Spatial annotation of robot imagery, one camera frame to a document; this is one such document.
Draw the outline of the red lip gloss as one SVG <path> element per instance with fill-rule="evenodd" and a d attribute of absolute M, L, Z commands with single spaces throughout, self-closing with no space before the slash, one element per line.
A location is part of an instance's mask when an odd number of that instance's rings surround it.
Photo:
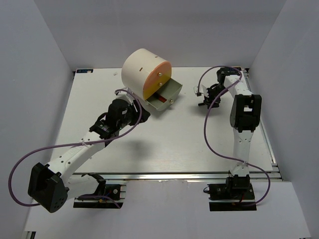
<path fill-rule="evenodd" d="M 164 98 L 164 97 L 161 96 L 161 95 L 157 95 L 157 99 L 158 99 L 160 102 L 162 102 L 162 103 L 165 103 L 165 102 L 167 101 L 167 99 Z"/>

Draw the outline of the yellow drawer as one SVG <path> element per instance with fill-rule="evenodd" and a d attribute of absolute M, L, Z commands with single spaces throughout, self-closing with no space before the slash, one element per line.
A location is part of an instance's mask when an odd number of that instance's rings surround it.
<path fill-rule="evenodd" d="M 143 86 L 143 99 L 147 100 L 160 87 L 162 87 L 169 79 L 170 79 L 170 76 L 168 75 L 163 75 L 163 76 L 158 76 L 157 74 L 149 75 Z"/>

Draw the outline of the grey-green bottom drawer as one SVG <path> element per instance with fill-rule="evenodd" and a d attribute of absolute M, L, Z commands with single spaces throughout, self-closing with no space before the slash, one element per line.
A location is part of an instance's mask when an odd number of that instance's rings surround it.
<path fill-rule="evenodd" d="M 146 103 L 155 108 L 157 111 L 163 111 L 176 101 L 181 89 L 182 84 L 170 78 L 162 87 L 160 87 L 146 100 Z M 157 95 L 163 96 L 167 99 L 167 101 L 165 103 L 160 102 L 157 99 Z"/>

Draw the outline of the orange top drawer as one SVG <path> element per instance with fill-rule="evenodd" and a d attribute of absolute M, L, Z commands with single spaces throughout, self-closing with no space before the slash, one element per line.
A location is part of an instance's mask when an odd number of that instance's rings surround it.
<path fill-rule="evenodd" d="M 171 77 L 171 63 L 164 61 L 158 64 L 147 76 L 146 86 L 157 86 L 159 83 L 166 82 Z"/>

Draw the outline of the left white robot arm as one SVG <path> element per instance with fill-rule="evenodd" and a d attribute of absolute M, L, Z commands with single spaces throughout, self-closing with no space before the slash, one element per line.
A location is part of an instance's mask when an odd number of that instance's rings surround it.
<path fill-rule="evenodd" d="M 97 173 L 84 173 L 73 178 L 73 173 L 94 154 L 107 147 L 126 126 L 144 123 L 150 113 L 123 99 L 115 99 L 108 111 L 101 114 L 89 128 L 79 146 L 73 146 L 47 164 L 36 164 L 30 175 L 28 194 L 48 212 L 58 211 L 72 198 L 80 200 L 114 201 L 106 187 L 106 180 Z"/>

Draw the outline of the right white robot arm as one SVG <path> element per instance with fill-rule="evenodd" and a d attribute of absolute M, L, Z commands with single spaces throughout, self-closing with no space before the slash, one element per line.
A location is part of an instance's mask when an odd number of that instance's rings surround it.
<path fill-rule="evenodd" d="M 209 88 L 201 84 L 200 77 L 197 85 L 197 96 L 203 95 L 203 102 L 199 106 L 206 106 L 208 110 L 219 107 L 221 96 L 229 92 L 233 98 L 230 112 L 230 125 L 233 128 L 234 146 L 233 156 L 217 156 L 232 160 L 229 169 L 232 177 L 246 177 L 249 175 L 249 155 L 252 136 L 260 123 L 262 97 L 253 94 L 243 81 L 243 74 L 239 68 L 216 66 L 217 83 Z"/>

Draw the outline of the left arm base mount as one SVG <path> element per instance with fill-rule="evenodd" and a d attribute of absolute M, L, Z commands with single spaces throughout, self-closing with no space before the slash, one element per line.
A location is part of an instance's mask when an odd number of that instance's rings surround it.
<path fill-rule="evenodd" d="M 120 209 L 126 197 L 126 184 L 103 178 L 96 173 L 72 176 L 73 207 L 81 209 Z"/>

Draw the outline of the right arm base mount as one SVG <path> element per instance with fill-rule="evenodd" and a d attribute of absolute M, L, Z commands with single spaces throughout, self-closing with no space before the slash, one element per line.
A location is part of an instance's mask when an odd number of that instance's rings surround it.
<path fill-rule="evenodd" d="M 255 194 L 250 176 L 229 176 L 225 183 L 208 184 L 203 192 L 209 195 L 211 212 L 255 211 Z"/>

